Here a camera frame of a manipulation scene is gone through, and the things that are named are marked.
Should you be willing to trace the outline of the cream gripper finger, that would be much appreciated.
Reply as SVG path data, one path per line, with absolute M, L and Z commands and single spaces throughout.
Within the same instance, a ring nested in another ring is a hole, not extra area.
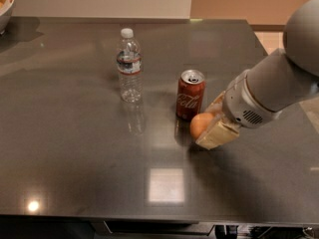
M 222 112 L 223 99 L 224 92 L 220 93 L 204 111 L 211 114 L 220 114 Z
M 239 129 L 239 124 L 221 119 L 210 125 L 195 143 L 205 149 L 213 149 L 237 139 Z

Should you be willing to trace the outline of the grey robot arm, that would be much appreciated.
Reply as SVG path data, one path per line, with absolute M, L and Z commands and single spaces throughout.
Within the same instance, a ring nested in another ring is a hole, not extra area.
M 283 47 L 233 79 L 206 108 L 212 115 L 195 143 L 213 149 L 239 137 L 242 127 L 277 120 L 282 111 L 318 95 L 319 0 L 296 10 L 283 31 Z

